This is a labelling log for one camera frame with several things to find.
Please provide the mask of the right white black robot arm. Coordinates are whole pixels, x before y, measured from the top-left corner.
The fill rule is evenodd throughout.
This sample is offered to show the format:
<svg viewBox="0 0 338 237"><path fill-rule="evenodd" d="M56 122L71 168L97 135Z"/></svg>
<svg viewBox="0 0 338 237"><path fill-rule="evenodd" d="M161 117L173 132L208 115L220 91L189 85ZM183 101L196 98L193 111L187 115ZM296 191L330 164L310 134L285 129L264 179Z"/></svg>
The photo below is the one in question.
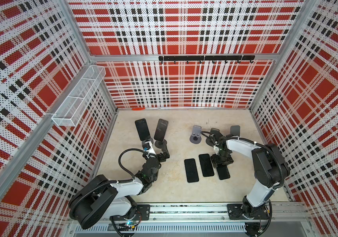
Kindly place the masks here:
<svg viewBox="0 0 338 237"><path fill-rule="evenodd" d="M260 144L239 135L224 136L218 129L203 132L206 143L215 152L211 156L211 164L219 174L228 174L227 166L233 163L232 153L239 153L253 162L255 184L251 191L243 197L238 217L256 218L265 210L270 197L284 185L290 175L290 168L275 144Z"/></svg>

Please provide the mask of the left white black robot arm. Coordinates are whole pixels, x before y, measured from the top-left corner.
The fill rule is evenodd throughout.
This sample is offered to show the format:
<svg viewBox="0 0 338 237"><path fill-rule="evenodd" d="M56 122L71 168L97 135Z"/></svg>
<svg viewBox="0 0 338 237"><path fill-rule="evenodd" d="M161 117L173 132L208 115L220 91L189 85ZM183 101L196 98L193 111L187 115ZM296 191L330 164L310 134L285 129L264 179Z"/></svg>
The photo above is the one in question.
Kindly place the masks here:
<svg viewBox="0 0 338 237"><path fill-rule="evenodd" d="M136 174L122 165L122 157L128 152L142 153L145 163ZM83 229L88 229L103 218L121 216L131 220L137 214L137 204L133 197L146 193L158 179L162 163L170 158L167 141L147 139L142 141L142 149L129 148L118 157L118 164L131 178L109 180L98 175L69 201L69 217L78 221Z"/></svg>

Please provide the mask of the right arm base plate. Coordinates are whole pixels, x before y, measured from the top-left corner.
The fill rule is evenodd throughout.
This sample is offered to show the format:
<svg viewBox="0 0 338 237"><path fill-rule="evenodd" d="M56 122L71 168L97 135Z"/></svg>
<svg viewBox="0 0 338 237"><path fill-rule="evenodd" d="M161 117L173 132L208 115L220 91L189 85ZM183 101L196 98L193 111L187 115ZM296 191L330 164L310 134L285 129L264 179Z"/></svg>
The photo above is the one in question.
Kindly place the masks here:
<svg viewBox="0 0 338 237"><path fill-rule="evenodd" d="M251 207L246 203L228 204L227 214L230 220L269 220L266 205Z"/></svg>

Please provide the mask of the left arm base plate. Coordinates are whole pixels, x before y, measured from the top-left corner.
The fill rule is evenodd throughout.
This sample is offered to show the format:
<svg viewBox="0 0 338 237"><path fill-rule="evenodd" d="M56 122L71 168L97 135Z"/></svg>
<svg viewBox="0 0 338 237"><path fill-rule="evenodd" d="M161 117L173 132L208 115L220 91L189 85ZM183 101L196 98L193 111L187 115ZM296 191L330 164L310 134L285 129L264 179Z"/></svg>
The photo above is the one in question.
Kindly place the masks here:
<svg viewBox="0 0 338 237"><path fill-rule="evenodd" d="M147 221L150 216L150 205L149 204L138 204L132 206L126 215L115 215L113 220L115 221Z"/></svg>

